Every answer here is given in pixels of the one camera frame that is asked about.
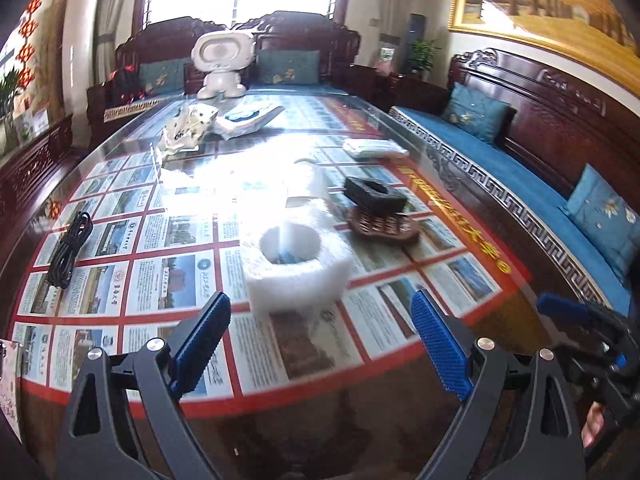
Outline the person right hand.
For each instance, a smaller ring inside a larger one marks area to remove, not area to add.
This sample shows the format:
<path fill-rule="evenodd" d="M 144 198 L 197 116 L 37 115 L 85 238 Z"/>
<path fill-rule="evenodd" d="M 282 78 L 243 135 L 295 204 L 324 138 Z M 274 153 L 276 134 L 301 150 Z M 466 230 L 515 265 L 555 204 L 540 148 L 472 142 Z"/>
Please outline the person right hand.
<path fill-rule="evenodd" d="M 582 427 L 582 445 L 584 448 L 589 448 L 590 445 L 593 445 L 604 425 L 603 405 L 593 402 L 588 411 L 585 425 Z"/>

